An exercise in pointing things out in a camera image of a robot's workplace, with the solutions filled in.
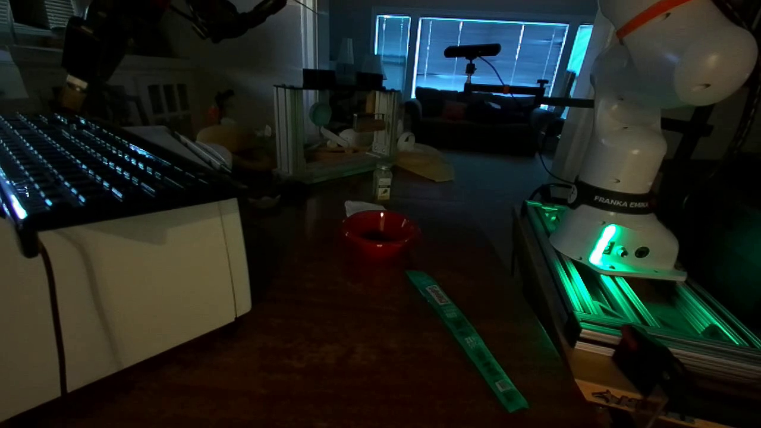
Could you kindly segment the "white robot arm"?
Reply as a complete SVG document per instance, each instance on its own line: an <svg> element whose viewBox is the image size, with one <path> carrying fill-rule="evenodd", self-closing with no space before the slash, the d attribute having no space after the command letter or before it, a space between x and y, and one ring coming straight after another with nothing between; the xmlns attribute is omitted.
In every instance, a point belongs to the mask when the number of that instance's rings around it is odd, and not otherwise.
<svg viewBox="0 0 761 428"><path fill-rule="evenodd" d="M287 0L240 11L231 0L185 0L185 18L211 40L248 34ZM171 0L90 0L65 30L60 101L79 110L105 84L140 27ZM611 275L683 280L678 237L656 219L651 185L667 158L661 112L707 108L733 96L755 72L759 45L714 0L598 0L609 45L594 57L594 131L569 212L549 243L556 253Z"/></svg>

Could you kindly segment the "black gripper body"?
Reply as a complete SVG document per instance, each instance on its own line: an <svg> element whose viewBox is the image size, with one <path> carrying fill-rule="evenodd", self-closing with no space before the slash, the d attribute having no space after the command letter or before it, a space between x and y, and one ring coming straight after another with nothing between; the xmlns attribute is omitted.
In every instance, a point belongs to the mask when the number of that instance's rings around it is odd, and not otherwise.
<svg viewBox="0 0 761 428"><path fill-rule="evenodd" d="M90 0L65 30L61 70L84 87L105 84L130 49L150 53L171 0Z"/></svg>

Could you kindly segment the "aluminium extrusion robot base frame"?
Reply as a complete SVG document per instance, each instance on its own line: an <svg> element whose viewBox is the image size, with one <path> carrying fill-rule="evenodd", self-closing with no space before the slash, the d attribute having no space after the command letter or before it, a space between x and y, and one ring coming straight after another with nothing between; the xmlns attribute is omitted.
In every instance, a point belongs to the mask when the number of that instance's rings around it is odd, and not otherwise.
<svg viewBox="0 0 761 428"><path fill-rule="evenodd" d="M526 200L514 237L587 397L617 389L624 408L686 425L761 425L761 332L683 269L656 217Z"/></svg>

